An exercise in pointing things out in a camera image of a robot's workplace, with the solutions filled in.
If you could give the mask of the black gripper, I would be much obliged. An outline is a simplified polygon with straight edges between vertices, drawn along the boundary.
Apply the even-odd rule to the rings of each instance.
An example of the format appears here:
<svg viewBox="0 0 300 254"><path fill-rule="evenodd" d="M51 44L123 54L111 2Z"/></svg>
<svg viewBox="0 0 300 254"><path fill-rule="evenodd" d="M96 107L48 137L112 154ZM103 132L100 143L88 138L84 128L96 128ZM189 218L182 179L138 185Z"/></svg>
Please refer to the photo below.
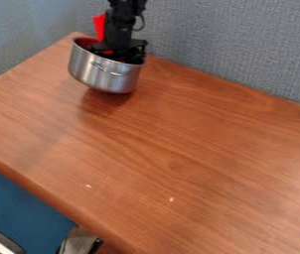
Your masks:
<svg viewBox="0 0 300 254"><path fill-rule="evenodd" d="M93 50L92 43L88 51L97 56L123 64L143 64L146 58L147 41L131 38L132 28L118 27L111 21L114 54L108 57Z"/></svg>

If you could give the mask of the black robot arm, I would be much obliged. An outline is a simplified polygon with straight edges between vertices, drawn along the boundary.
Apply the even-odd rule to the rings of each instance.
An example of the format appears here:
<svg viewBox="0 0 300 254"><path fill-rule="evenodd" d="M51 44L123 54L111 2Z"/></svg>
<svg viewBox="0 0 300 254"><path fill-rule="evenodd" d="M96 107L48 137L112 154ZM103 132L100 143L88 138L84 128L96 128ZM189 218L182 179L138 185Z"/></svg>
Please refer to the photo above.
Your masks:
<svg viewBox="0 0 300 254"><path fill-rule="evenodd" d="M132 38L136 19L144 21L143 11L147 0L107 0L108 9L92 17L96 42L88 46L89 51L123 64L143 64L147 41Z"/></svg>

